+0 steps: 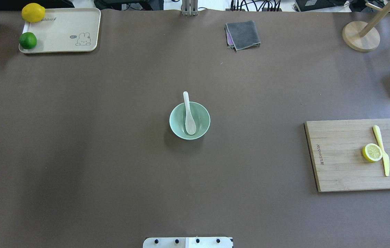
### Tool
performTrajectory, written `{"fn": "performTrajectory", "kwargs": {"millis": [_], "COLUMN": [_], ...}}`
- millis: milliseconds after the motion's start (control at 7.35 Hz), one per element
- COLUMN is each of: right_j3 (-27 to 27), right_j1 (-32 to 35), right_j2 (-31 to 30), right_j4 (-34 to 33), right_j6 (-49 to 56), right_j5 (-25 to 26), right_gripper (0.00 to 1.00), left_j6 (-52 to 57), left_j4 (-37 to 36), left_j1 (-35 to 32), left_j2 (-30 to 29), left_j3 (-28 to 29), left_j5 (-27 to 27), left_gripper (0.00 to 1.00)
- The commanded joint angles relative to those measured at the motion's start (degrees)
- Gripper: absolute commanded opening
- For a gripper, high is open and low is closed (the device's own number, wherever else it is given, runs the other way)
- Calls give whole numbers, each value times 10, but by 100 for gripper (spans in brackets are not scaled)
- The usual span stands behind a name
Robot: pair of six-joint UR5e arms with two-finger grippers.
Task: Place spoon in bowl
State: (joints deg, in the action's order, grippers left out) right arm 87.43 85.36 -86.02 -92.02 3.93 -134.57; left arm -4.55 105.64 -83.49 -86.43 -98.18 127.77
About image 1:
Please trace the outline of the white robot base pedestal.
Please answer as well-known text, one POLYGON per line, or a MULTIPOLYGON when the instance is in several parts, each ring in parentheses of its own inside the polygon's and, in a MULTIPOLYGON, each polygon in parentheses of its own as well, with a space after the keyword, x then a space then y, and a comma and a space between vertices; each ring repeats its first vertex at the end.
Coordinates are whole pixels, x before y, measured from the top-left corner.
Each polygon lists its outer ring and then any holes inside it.
POLYGON ((233 248, 232 237, 150 237, 143 248, 233 248))

